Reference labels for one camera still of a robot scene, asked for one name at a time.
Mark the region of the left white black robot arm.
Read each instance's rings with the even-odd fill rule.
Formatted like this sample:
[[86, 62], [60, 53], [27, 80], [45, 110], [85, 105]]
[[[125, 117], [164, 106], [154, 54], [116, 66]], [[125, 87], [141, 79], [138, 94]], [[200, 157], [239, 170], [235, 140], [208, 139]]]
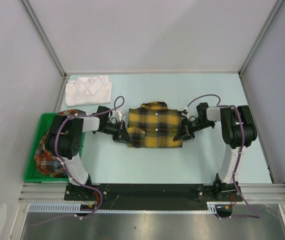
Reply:
[[69, 183], [77, 186], [75, 193], [82, 200], [89, 199], [93, 194], [90, 174], [85, 170], [80, 156], [83, 134], [100, 132], [111, 135], [116, 143], [133, 143], [125, 122], [119, 119], [112, 123], [111, 113], [111, 109], [101, 105], [92, 116], [82, 112], [80, 116], [77, 113], [69, 116], [59, 113], [49, 128], [45, 148], [58, 159], [66, 171]]

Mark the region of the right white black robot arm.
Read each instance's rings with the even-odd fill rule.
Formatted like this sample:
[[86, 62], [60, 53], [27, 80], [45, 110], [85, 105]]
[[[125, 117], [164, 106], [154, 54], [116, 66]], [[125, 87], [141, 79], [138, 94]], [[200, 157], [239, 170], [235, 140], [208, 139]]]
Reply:
[[220, 122], [222, 139], [225, 143], [224, 158], [212, 185], [198, 185], [195, 191], [200, 202], [241, 201], [239, 169], [248, 147], [257, 139], [258, 132], [249, 106], [223, 105], [210, 107], [206, 102], [196, 107], [198, 117], [190, 120], [187, 110], [183, 111], [181, 125], [173, 141], [195, 138], [195, 132], [214, 128]]

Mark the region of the yellow plaid long sleeve shirt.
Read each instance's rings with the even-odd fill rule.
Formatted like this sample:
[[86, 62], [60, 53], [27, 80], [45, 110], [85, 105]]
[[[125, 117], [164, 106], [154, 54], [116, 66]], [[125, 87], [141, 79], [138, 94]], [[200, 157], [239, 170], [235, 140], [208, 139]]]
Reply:
[[127, 132], [132, 140], [129, 148], [181, 148], [182, 140], [174, 141], [182, 123], [182, 112], [169, 109], [162, 101], [143, 103], [130, 108]]

